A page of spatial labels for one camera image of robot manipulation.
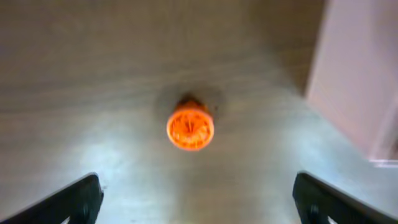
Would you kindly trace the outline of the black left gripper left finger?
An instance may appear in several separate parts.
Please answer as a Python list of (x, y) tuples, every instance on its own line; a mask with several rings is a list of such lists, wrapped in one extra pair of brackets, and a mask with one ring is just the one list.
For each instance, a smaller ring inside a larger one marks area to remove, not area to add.
[(47, 198), (2, 220), (4, 224), (95, 224), (103, 202), (99, 177), (88, 174)]

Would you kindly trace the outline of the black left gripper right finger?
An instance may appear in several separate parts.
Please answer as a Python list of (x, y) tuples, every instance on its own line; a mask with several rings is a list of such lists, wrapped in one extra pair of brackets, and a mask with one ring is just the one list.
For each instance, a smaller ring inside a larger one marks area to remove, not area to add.
[(292, 191), (304, 224), (395, 224), (397, 219), (356, 200), (307, 172), (296, 175)]

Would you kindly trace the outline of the orange round wheel toy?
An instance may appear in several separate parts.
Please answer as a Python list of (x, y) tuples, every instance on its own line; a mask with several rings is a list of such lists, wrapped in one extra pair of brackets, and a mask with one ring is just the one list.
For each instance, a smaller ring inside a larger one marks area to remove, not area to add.
[(166, 124), (169, 141), (184, 151), (201, 151), (213, 140), (215, 124), (208, 107), (186, 96), (176, 105)]

